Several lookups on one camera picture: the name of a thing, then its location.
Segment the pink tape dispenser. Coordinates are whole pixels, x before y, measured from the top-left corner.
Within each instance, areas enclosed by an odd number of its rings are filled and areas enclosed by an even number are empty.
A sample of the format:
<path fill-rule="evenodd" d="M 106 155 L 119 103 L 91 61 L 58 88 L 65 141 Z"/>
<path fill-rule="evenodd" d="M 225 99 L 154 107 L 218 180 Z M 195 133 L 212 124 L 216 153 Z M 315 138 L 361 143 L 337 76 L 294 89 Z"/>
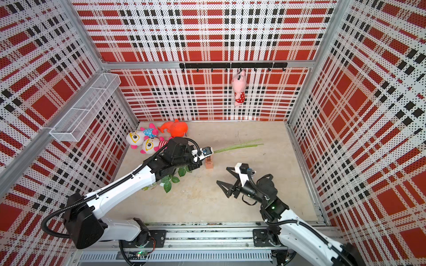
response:
<path fill-rule="evenodd" d="M 207 158 L 204 160 L 204 163 L 205 163 L 205 167 L 206 167 L 207 169 L 213 169 L 213 168 L 214 168 L 214 164 L 213 164 L 213 161 L 212 161 L 211 157 L 207 157 Z"/>

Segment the artificial flower bouquet green stems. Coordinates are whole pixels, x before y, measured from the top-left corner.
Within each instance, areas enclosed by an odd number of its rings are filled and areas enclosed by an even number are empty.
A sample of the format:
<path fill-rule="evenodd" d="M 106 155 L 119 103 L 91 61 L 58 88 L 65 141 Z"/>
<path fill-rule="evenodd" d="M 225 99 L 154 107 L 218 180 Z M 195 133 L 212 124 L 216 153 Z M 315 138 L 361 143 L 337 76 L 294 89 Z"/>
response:
<path fill-rule="evenodd" d="M 256 140 L 251 140 L 242 144 L 237 144 L 237 145 L 232 145 L 229 147 L 224 147 L 222 149 L 219 150 L 213 150 L 213 154 L 218 154 L 218 153 L 224 153 L 224 152 L 228 152 L 231 150 L 237 150 L 237 149 L 245 149 L 245 148 L 250 148 L 250 147 L 258 147 L 258 146 L 263 146 L 263 143 L 260 143 L 260 141 L 262 141 L 262 139 L 256 139 Z M 169 189 L 166 190 L 166 193 L 168 193 L 171 190 L 172 187 L 172 183 L 179 183 L 180 180 L 178 177 L 174 176 L 173 174 L 166 176 L 165 178 L 163 178 L 160 181 L 157 181 L 149 186 L 145 186 L 142 188 L 143 191 L 148 191 L 148 190 L 152 190 L 154 188 L 156 188 L 157 186 L 162 186 L 164 187 L 164 184 L 169 183 Z"/>

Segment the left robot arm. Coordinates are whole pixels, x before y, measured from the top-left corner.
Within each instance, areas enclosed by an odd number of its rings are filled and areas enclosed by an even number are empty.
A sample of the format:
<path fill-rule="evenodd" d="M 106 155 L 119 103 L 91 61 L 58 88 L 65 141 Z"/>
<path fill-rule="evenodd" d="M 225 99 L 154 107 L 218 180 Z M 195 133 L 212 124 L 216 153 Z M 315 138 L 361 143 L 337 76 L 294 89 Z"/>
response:
<path fill-rule="evenodd" d="M 190 138 L 175 137 L 124 177 L 84 196 L 79 193 L 69 196 L 64 208 L 43 219 L 41 228 L 50 236 L 71 239 L 77 249 L 107 241 L 143 246 L 152 236 L 142 220 L 114 220 L 106 214 L 134 193 L 180 168 L 190 171 L 200 168 L 203 160 L 213 153 L 209 146 L 200 148 Z"/>

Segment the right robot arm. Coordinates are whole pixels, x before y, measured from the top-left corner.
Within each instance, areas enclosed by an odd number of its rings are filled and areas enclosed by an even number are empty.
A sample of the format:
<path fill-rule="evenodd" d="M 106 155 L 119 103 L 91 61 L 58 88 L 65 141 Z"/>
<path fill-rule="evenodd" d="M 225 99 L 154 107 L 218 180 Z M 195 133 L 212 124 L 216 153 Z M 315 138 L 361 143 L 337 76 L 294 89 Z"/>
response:
<path fill-rule="evenodd" d="M 260 204 L 260 215 L 267 224 L 264 230 L 254 231 L 257 246 L 285 246 L 314 266 L 363 266 L 365 264 L 358 249 L 350 243 L 332 240 L 306 223 L 290 207 L 282 202 L 268 174 L 257 181 L 255 171 L 248 164 L 238 163 L 227 167 L 236 181 L 229 184 L 217 181 L 227 198 L 248 197 Z"/>

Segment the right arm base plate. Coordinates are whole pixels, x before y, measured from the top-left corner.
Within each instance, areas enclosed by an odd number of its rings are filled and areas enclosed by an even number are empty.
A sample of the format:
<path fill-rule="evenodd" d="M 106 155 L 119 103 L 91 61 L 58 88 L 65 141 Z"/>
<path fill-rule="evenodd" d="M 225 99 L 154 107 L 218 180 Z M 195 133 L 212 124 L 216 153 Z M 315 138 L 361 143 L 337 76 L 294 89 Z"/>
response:
<path fill-rule="evenodd" d="M 278 239 L 279 231 L 276 228 L 254 229 L 253 243 L 255 247 L 282 247 Z"/>

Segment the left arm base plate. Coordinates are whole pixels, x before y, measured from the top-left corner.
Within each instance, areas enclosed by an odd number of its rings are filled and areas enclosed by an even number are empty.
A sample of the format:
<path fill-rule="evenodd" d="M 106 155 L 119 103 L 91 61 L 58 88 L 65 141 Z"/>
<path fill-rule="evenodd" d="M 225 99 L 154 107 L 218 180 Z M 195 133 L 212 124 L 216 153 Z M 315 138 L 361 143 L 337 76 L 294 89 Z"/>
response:
<path fill-rule="evenodd" d="M 123 241 L 124 248 L 163 248 L 166 238 L 166 230 L 142 231 L 133 241 Z"/>

